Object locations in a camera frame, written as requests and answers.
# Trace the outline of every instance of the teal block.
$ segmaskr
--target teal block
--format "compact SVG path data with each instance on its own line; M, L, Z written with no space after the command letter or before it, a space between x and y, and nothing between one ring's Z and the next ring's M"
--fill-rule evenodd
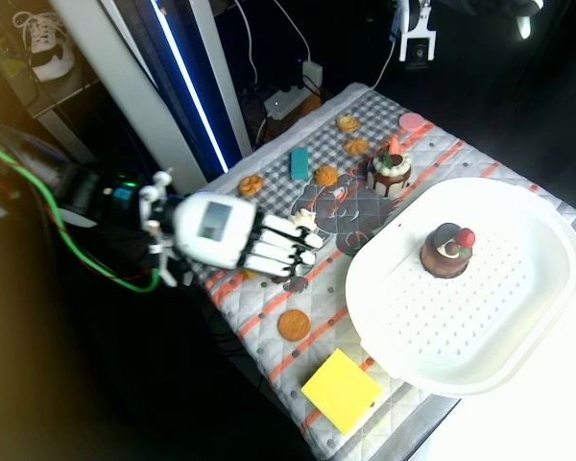
M290 178L293 181L309 179L309 154L304 147L290 153Z

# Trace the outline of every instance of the checkered fabric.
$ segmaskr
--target checkered fabric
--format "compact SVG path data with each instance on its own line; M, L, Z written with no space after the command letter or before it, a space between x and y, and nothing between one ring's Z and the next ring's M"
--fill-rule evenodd
M360 347L360 338L346 308L345 279L351 257L371 235L426 188L458 177L489 177L527 187L552 203L576 230L574 208L453 135L432 124L418 133L399 132L398 118L404 112L406 109L388 98L367 91L327 116L312 134L295 139L290 149L273 155L265 153L266 158L258 159L262 167L248 172L265 180L263 189L251 201L266 212L288 217L300 207L317 211L317 224L325 245L318 252L317 265L306 277L273 283L265 277L247 279L238 271L217 271L193 264L201 283L228 324L240 335L260 372L269 379L319 459L395 459L380 453L388 453L389 446L404 442L394 439L394 434L413 421L411 415L424 411L429 427L434 427L444 416L427 414L426 405L432 405L433 398L388 376ZM338 130L335 120L342 115L353 115L360 121L356 132ZM316 114L309 117L314 120ZM373 150L395 133L407 146L412 176L402 200L391 202L364 187L362 167ZM347 155L343 145L352 137L368 139L370 151L361 157ZM298 147L307 148L311 172L325 164L335 166L341 175L338 184L324 188L313 180L291 181L289 151ZM238 195L236 189L231 193ZM312 324L310 335L297 343L284 340L276 327L281 313L293 308L305 312ZM348 435L342 435L320 415L300 391L337 348L384 389L360 425Z

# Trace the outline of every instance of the sneaker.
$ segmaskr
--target sneaker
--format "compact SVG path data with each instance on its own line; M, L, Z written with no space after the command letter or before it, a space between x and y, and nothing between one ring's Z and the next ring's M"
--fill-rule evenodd
M30 67L41 82L63 77L75 66L70 40L57 14L18 12L12 17L12 24L22 30L26 49L30 36Z

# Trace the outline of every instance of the led light strip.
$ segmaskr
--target led light strip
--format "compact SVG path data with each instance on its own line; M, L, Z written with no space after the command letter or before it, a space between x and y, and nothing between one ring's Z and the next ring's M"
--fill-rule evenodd
M211 141L211 145L213 146L213 150L215 151L215 155L220 160L220 165L222 165L222 170L225 173L228 172L227 163L224 161L224 157L222 156L222 151L220 151L220 146L218 145L218 141L215 138L215 134L211 130L211 126L209 125L209 121L207 120L207 116L204 113L203 105L201 104L201 100L199 99L199 95L194 88L194 84L192 83L192 79L190 79L190 74L188 73L188 69L185 67L185 62L181 57L180 49L175 42L175 38L173 37L173 32L171 31L171 27L169 23L166 21L164 14L160 11L157 6L156 0L150 0L152 6L154 7L154 11L156 12L156 17L158 22L160 23L160 27L162 28L162 32L166 37L166 41L171 48L171 52L173 53L173 57L175 58L175 62L177 63L178 68L180 69L181 76L183 77L183 81L190 92L190 96L192 96L192 101L194 101L194 106L196 107L199 115L201 116L201 120L203 121L204 129L207 131L207 135L209 136L209 140Z

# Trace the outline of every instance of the yellow square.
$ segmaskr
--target yellow square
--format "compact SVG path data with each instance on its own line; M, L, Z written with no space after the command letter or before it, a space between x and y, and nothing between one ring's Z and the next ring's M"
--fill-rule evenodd
M348 434L382 387L337 349L301 390L342 434Z

